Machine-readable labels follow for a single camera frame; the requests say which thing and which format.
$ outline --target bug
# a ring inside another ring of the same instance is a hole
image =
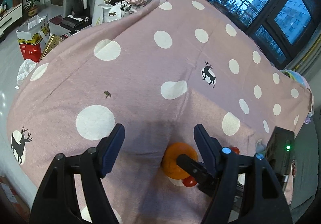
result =
[[[106,95],[106,99],[107,99],[107,97],[111,96],[110,92],[108,92],[108,91],[104,91],[104,94]]]

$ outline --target tomato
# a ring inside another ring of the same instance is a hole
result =
[[[197,184],[195,178],[192,176],[182,179],[182,183],[184,184],[185,187],[189,187],[189,188],[194,187]]]
[[[231,150],[234,151],[236,154],[240,154],[240,149],[235,146],[231,147]]]

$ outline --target black deer silhouette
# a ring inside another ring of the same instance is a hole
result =
[[[202,72],[202,76],[204,76],[203,80],[205,80],[205,78],[208,76],[211,80],[211,82],[209,83],[209,85],[211,83],[213,83],[213,88],[215,88],[215,84],[214,84],[214,80],[216,79],[216,77],[214,77],[211,73],[210,73],[210,69],[212,69],[213,67],[210,65],[208,65],[208,62],[205,61],[206,66],[204,67],[204,71]]]
[[[28,131],[28,138],[27,139],[24,138],[24,133],[26,131]],[[30,139],[31,133],[25,127],[21,128],[21,135],[22,135],[22,138],[20,139],[20,144],[18,144],[16,142],[15,138],[13,137],[13,134],[12,134],[12,137],[11,137],[11,148],[12,148],[12,151],[16,150],[19,164],[22,163],[21,156],[23,155],[24,146],[25,146],[26,142],[31,142],[31,140],[32,140],[32,138]]]

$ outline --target cardboard box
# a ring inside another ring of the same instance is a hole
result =
[[[16,210],[16,212],[28,223],[30,209],[27,204],[18,196],[12,185],[5,177],[0,176],[0,189],[4,191],[8,200]]]

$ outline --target pink blanket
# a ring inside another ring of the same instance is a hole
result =
[[[222,146],[252,156],[275,126],[299,132],[310,94],[205,0],[153,0],[51,51],[20,87],[7,133],[39,186],[55,154],[81,154],[122,123],[124,144],[102,180],[111,206],[124,223],[192,224],[209,198],[162,173],[166,147],[198,151],[193,128],[202,123]]]

